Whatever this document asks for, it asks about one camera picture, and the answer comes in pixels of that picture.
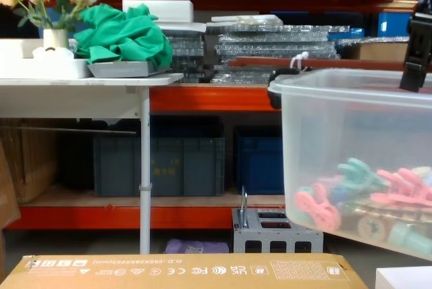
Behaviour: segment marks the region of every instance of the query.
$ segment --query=gray tray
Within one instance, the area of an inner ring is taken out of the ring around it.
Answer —
[[[88,66],[95,78],[147,78],[169,68],[155,69],[150,61],[114,61]]]

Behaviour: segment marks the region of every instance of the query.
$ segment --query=table leg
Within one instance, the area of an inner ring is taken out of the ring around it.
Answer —
[[[140,187],[140,253],[150,253],[150,95],[149,88],[140,90],[141,115],[141,187]]]

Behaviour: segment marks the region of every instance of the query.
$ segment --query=flower vase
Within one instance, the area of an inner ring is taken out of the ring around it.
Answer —
[[[68,31],[66,29],[44,29],[43,47],[56,48],[63,47],[69,49]]]

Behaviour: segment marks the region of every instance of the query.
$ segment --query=green fabric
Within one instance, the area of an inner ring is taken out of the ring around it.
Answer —
[[[156,68],[170,65],[171,44],[147,6],[125,13],[100,4],[84,10],[81,18],[91,28],[75,34],[76,55],[87,58],[88,63],[151,61]]]

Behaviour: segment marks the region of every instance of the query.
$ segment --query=white table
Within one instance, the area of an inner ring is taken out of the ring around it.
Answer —
[[[140,118],[140,252],[148,254],[151,211],[149,88],[168,85],[182,77],[183,74],[172,73],[150,78],[0,79],[0,117]]]

